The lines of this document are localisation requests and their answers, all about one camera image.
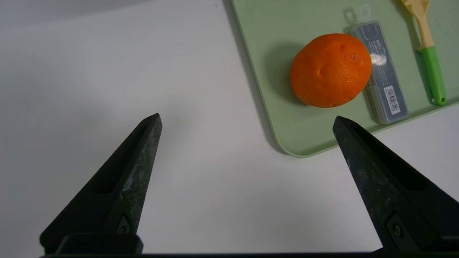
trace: barcode label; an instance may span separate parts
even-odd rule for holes
[[[400,107],[398,105],[397,97],[395,96],[394,87],[389,86],[384,88],[386,94],[387,102],[389,103],[389,108],[391,109],[391,114],[400,113]]]

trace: sticker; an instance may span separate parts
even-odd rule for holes
[[[394,87],[389,86],[384,88],[384,93],[386,94],[387,102],[391,109],[391,114],[400,113],[400,106],[398,105],[397,97],[395,96]]]

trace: screw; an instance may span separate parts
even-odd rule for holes
[[[402,229],[400,228],[399,225],[394,224],[393,230],[394,230],[394,235],[396,235],[398,237],[402,236]]]

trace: clear plastic case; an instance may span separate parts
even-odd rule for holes
[[[378,21],[362,23],[352,28],[351,34],[363,42],[371,56],[372,71],[367,90],[379,122],[387,124],[406,118],[408,107],[381,25]]]

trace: cutting board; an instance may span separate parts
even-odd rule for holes
[[[304,105],[289,84],[290,65],[309,41],[329,33],[347,33],[351,14],[370,4],[373,20],[381,23],[410,115],[397,123],[377,123],[364,90],[351,102],[335,108]],[[413,16],[400,0],[233,0],[266,113],[279,147],[295,157],[310,157],[337,146],[332,133],[336,116],[354,120],[376,133],[459,102],[459,0],[433,0],[428,22],[437,46],[448,102],[431,103],[425,67],[415,49],[420,46]]]

